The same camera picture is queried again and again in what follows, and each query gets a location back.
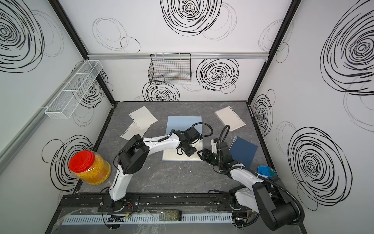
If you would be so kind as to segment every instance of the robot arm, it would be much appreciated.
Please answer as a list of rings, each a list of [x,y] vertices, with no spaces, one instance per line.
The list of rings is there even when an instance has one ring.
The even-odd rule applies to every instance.
[[[192,144],[205,137],[194,128],[194,125],[186,131],[173,129],[169,135],[160,137],[133,136],[118,154],[118,171],[109,189],[112,200],[118,201],[126,195],[132,175],[142,168],[148,155],[166,149],[181,149],[187,156],[194,154],[196,148]],[[278,177],[263,177],[233,160],[226,142],[214,139],[211,144],[212,151],[203,149],[198,152],[200,159],[218,166],[221,174],[226,174],[243,185],[230,191],[230,203],[234,209],[242,206],[251,208],[261,215],[264,223],[273,231],[285,224],[296,225],[303,221],[304,212],[301,204],[284,189]]]
[[[148,155],[166,149],[181,149],[189,157],[196,152],[192,144],[203,137],[205,136],[202,136],[193,126],[185,131],[172,129],[170,134],[165,136],[150,138],[133,136],[118,154],[117,174],[109,189],[112,200],[118,201],[125,197],[132,175],[142,168]]]

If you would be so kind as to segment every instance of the plastic jar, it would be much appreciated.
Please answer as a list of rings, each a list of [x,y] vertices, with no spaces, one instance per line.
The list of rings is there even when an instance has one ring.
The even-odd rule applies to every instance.
[[[110,164],[100,154],[88,150],[76,153],[70,159],[69,169],[90,185],[101,184],[112,171]]]

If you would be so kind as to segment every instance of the white notebook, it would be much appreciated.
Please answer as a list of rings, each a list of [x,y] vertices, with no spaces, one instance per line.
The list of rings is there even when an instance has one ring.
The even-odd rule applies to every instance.
[[[132,120],[134,120],[140,130],[148,128],[149,126],[151,126],[151,124],[157,122],[157,119],[151,112],[149,112],[149,110],[145,106],[137,109],[134,112],[131,112],[129,116],[132,118]]]
[[[197,152],[203,149],[203,141],[199,140],[192,146],[196,148],[196,152],[189,157],[187,157],[187,155],[182,150],[179,150],[179,153],[182,152],[182,155],[179,155],[177,154],[177,149],[166,149],[163,151],[162,160],[165,160],[165,161],[202,161],[200,157],[197,155]]]
[[[230,132],[245,125],[245,122],[235,113],[231,106],[215,111],[214,113],[223,125],[230,125]]]
[[[126,140],[130,140],[134,135],[137,135],[137,134],[139,134],[141,137],[143,137],[144,133],[148,130],[149,127],[150,126],[141,130],[135,122],[132,122],[130,127],[128,127],[126,129],[125,133],[123,133],[121,135],[121,137],[126,139]]]

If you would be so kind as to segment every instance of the dark blue notebook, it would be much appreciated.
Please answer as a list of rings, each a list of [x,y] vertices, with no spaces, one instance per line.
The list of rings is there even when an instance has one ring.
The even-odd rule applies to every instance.
[[[256,150],[257,145],[254,145],[238,136],[234,137],[233,143],[230,146],[230,153],[233,159],[248,168],[251,166]]]

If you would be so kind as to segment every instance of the gray marble tabletop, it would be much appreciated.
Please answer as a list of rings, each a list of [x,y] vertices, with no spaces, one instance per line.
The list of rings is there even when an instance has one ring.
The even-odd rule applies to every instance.
[[[256,170],[259,165],[267,165],[244,102],[119,102],[98,148],[99,154],[112,165],[111,175],[100,185],[90,186],[83,182],[79,192],[99,192],[104,187],[111,186],[117,171],[113,166],[113,158],[127,142],[120,136],[133,121],[129,113],[143,106],[158,120],[151,125],[144,137],[164,135],[169,115],[201,116],[202,121],[210,124],[214,130],[211,137],[203,139],[203,148],[208,149],[211,149],[210,140],[218,138],[224,127],[214,112],[231,106],[246,125],[229,132],[225,141],[230,145],[233,138],[239,136],[257,145],[251,169]],[[203,126],[203,134],[209,131],[208,127]],[[157,152],[149,155],[143,167],[133,175],[127,192],[208,192],[210,189],[229,191],[238,185],[239,182],[215,173],[212,165],[204,161],[162,161],[162,152]]]

